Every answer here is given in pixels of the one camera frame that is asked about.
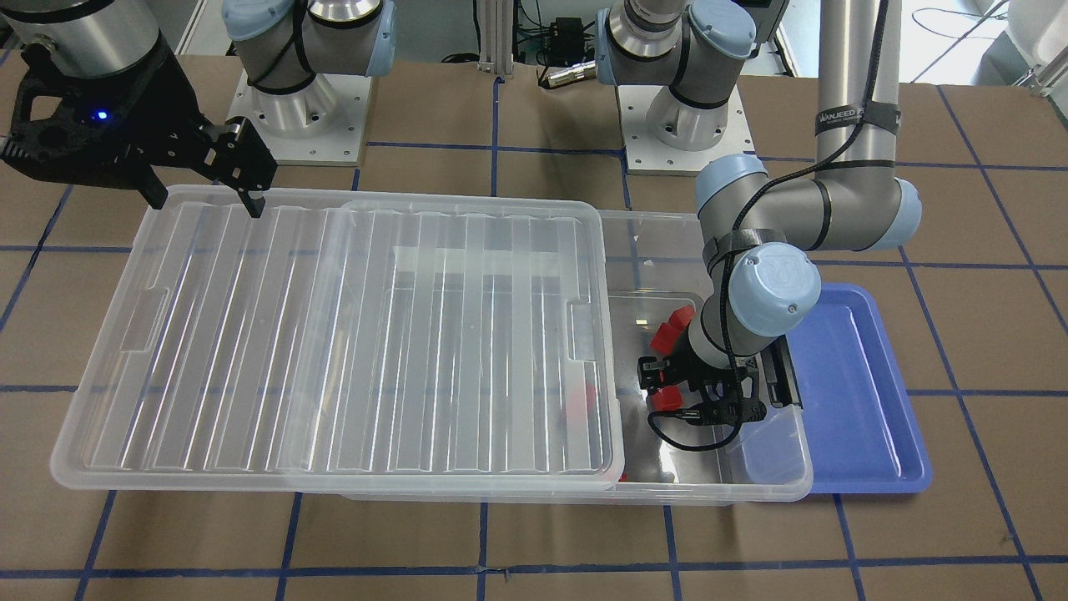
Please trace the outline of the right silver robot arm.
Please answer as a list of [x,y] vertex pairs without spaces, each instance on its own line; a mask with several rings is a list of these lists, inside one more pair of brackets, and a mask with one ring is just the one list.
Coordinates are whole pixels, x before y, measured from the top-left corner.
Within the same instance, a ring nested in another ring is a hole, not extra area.
[[[329,73],[384,76],[395,60],[393,1],[225,1],[245,81],[265,98],[304,99]],[[3,161],[31,179],[169,195],[156,167],[227,186],[252,217],[286,132],[274,109],[214,124],[144,1],[4,1],[27,65]]]

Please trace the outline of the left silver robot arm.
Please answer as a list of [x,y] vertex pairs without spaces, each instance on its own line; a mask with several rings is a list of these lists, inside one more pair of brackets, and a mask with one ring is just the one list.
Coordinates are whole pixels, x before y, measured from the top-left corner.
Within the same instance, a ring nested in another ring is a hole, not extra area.
[[[763,420],[747,379],[753,358],[808,315],[823,282],[813,251],[885,250],[922,220],[914,185],[895,172],[900,4],[824,1],[812,163],[771,175],[745,152],[709,161],[695,179],[703,259],[713,290],[672,325],[670,346],[638,361],[648,425]],[[594,58],[607,85],[656,85],[662,139],[706,149],[758,33],[733,1],[617,1],[596,17]]]

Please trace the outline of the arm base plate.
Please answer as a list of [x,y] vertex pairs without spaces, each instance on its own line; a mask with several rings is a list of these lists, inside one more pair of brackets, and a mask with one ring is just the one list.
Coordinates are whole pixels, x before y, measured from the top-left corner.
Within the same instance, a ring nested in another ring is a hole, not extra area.
[[739,88],[709,110],[678,102],[664,85],[619,85],[617,100],[630,174],[694,176],[721,157],[755,153]]
[[242,72],[227,115],[250,118],[281,167],[359,167],[374,82],[317,73],[304,90],[278,95],[248,84]]

